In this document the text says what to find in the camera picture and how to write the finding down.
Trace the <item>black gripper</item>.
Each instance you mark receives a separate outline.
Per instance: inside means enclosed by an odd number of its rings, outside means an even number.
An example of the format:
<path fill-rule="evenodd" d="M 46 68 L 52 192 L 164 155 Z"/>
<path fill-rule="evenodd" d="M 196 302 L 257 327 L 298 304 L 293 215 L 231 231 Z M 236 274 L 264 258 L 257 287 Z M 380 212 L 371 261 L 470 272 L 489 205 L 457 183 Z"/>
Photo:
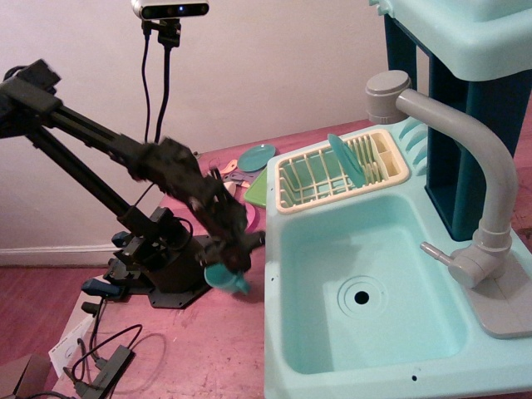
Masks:
<path fill-rule="evenodd" d="M 244 233 L 235 242 L 211 239 L 200 254 L 200 265 L 207 268 L 214 264 L 224 264 L 233 272 L 247 272 L 252 265 L 251 253 L 265 245 L 266 233 L 259 230 Z"/>

